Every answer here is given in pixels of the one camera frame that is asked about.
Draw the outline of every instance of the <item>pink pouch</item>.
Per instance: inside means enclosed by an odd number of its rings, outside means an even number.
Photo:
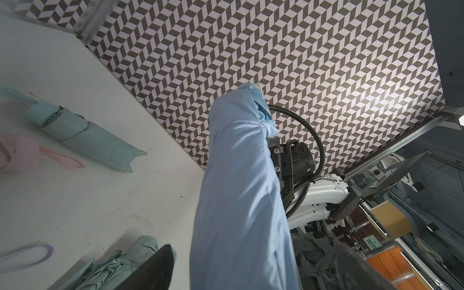
[[[40,146],[36,139],[0,135],[0,172],[37,170],[39,168],[39,153],[43,153],[56,163],[69,169],[76,170],[85,167],[76,158]]]

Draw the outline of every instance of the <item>lavender strap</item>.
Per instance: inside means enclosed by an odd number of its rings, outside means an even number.
[[[45,248],[47,250],[47,254],[37,262],[33,262],[32,264],[17,265],[17,266],[2,266],[1,265],[6,260],[9,260],[9,259],[21,254],[21,253],[27,252],[28,250],[31,250],[31,249],[34,249],[34,248],[39,248],[39,247]],[[19,271],[19,270],[27,269],[29,267],[38,265],[38,264],[43,263],[46,260],[50,259],[52,254],[53,254],[53,247],[51,245],[49,245],[49,244],[44,244],[44,243],[19,248],[19,249],[14,250],[13,252],[11,252],[9,254],[6,254],[6,255],[0,257],[0,273],[8,273],[8,272]]]

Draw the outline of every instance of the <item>metal rail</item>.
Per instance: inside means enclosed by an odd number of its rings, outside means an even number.
[[[369,155],[362,161],[358,162],[353,168],[351,168],[348,172],[345,173],[344,180],[350,180],[356,175],[362,173],[364,170],[369,169],[385,157],[389,156],[391,153],[394,153],[396,150],[402,148],[406,144],[410,143],[411,141],[423,135],[424,133],[430,131],[432,128],[436,127],[441,122],[448,120],[449,118],[449,116],[441,115],[436,118],[432,118],[425,123],[419,124],[415,128],[412,128],[408,133],[406,133],[403,136],[400,136],[397,140],[393,141],[392,144],[387,145],[384,148],[380,148],[372,155]]]

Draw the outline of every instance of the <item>dark gray wall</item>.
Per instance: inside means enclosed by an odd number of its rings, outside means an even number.
[[[464,1],[425,0],[446,105],[464,107]]]

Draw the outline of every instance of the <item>orange panel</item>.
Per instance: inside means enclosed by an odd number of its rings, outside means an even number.
[[[385,277],[385,279],[387,279],[388,281],[393,280],[392,277],[390,276],[390,274],[388,273],[387,269],[385,268],[384,264],[380,260],[379,255],[373,256],[373,257],[367,259],[366,262],[368,262],[369,265],[371,265],[372,268],[374,268],[383,277]]]
[[[393,249],[388,250],[388,252],[392,255],[393,260],[395,260],[396,265],[400,269],[400,272],[404,275],[412,273],[412,267],[409,262],[403,257],[401,254],[400,247],[394,247]]]
[[[396,264],[396,261],[393,259],[390,251],[385,251],[379,255],[380,261],[387,269],[388,273],[392,277],[392,280],[399,279],[404,275],[401,273],[400,268]]]
[[[401,290],[416,290],[414,285],[409,280],[399,282],[398,284],[396,284],[396,287],[398,289],[401,287]]]
[[[366,262],[391,282],[413,273],[411,265],[400,252],[401,248],[397,246],[367,259]],[[428,290],[417,277],[401,281],[395,287],[399,290]]]

